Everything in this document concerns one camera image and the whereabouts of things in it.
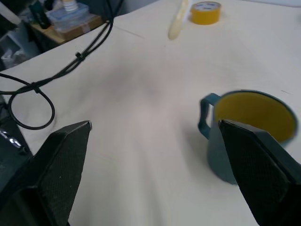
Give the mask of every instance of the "mug handle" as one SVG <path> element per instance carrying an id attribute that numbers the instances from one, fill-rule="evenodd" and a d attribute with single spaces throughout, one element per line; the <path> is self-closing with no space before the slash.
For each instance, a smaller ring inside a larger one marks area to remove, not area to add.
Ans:
<path id="1" fill-rule="evenodd" d="M 201 134 L 204 135 L 207 139 L 209 139 L 210 134 L 210 127 L 206 123 L 206 118 L 208 116 L 209 112 L 209 105 L 214 106 L 217 101 L 219 101 L 221 97 L 219 95 L 216 95 L 215 93 L 211 93 L 208 96 L 204 97 L 200 101 L 200 111 L 201 111 L 201 117 L 199 119 L 198 123 L 198 130 L 201 132 Z"/>

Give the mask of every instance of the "table surface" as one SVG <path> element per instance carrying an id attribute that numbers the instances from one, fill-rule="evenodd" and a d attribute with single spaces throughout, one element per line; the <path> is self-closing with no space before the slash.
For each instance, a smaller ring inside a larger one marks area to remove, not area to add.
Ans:
<path id="1" fill-rule="evenodd" d="M 42 90 L 56 108 L 44 130 L 22 129 L 34 153 L 65 125 L 91 120 L 72 226 L 255 226 L 237 186 L 206 161 L 199 100 L 208 93 L 254 89 L 286 102 L 301 117 L 301 12 L 220 0 L 221 21 L 188 21 L 174 41 L 167 30 L 179 2 L 161 0 L 116 18 L 108 40 L 71 74 Z M 100 28 L 4 73 L 28 82 L 52 76 Z M 21 85 L 2 79 L 0 90 Z M 34 92 L 13 103 L 25 124 L 41 125 L 50 107 Z M 300 137 L 287 151 L 301 162 Z"/>

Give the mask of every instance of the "plastic container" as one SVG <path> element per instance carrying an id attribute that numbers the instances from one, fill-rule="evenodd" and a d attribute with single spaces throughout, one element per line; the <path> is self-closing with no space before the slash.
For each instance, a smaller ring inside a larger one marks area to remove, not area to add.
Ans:
<path id="1" fill-rule="evenodd" d="M 59 8 L 49 11 L 48 17 L 57 31 L 64 32 L 85 23 L 90 18 L 89 7 L 78 3 L 78 9 L 76 10 L 66 11 L 65 8 Z"/>

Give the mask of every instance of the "tape roll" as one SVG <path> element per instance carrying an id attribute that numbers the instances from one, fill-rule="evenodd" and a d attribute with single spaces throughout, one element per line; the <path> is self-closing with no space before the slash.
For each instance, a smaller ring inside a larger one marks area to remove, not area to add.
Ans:
<path id="1" fill-rule="evenodd" d="M 204 1 L 191 7 L 192 21 L 195 24 L 209 25 L 219 21 L 222 5 L 214 1 Z"/>

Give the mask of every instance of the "black cable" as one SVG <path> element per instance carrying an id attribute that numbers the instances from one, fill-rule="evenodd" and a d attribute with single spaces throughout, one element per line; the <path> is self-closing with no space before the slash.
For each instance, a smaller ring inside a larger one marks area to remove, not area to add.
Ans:
<path id="1" fill-rule="evenodd" d="M 54 76 L 52 76 L 50 78 L 47 78 L 47 79 L 37 81 L 37 82 L 28 83 L 28 82 L 26 82 L 24 80 L 21 80 L 19 78 L 15 78 L 13 76 L 0 73 L 0 77 L 11 79 L 11 80 L 20 82 L 20 83 L 25 85 L 25 86 L 21 87 L 20 89 L 18 89 L 16 91 L 0 91 L 0 95 L 11 95 L 11 97 L 9 98 L 9 101 L 8 101 L 8 114 L 11 117 L 11 119 L 13 119 L 16 122 L 16 124 L 18 124 L 19 126 L 25 128 L 25 129 L 39 130 L 39 129 L 46 128 L 47 126 L 49 126 L 52 123 L 52 121 L 55 118 L 55 107 L 54 107 L 53 103 L 51 102 L 51 100 L 46 96 L 46 94 L 44 94 L 39 88 L 46 85 L 46 84 L 48 84 L 49 82 L 51 82 L 55 79 L 61 78 L 65 75 L 69 74 L 73 70 L 75 70 L 81 64 L 81 62 L 83 62 L 85 60 L 85 58 L 87 56 L 89 56 L 92 52 L 94 52 L 98 47 L 100 47 L 104 43 L 104 41 L 108 38 L 108 36 L 110 35 L 110 33 L 112 31 L 113 23 L 114 23 L 114 17 L 119 12 L 123 1 L 124 0 L 120 0 L 119 4 L 117 5 L 117 8 L 116 8 L 115 12 L 113 12 L 111 4 L 110 4 L 110 0 L 106 0 L 106 3 L 107 3 L 108 8 L 109 8 L 109 12 L 110 12 L 110 18 L 108 19 L 108 21 L 106 21 L 106 25 L 104 26 L 104 28 L 99 32 L 99 34 L 94 38 L 94 40 L 88 45 L 88 47 L 82 53 L 76 53 L 76 57 L 77 57 L 76 59 L 74 59 L 71 63 L 69 63 L 65 68 L 60 70 Z M 100 39 L 100 37 L 103 35 L 103 33 L 107 29 L 108 29 L 108 31 L 105 34 L 105 36 L 103 37 L 103 39 L 99 43 L 97 43 L 97 41 Z M 50 107 L 51 107 L 51 111 L 52 111 L 51 118 L 43 126 L 38 126 L 38 127 L 27 126 L 27 125 L 21 123 L 15 117 L 15 115 L 13 114 L 13 111 L 12 111 L 12 103 L 13 103 L 13 100 L 15 99 L 15 97 L 18 94 L 26 93 L 26 92 L 33 91 L 33 90 L 36 93 L 40 94 L 42 97 L 44 97 L 46 99 L 46 101 L 49 103 Z"/>

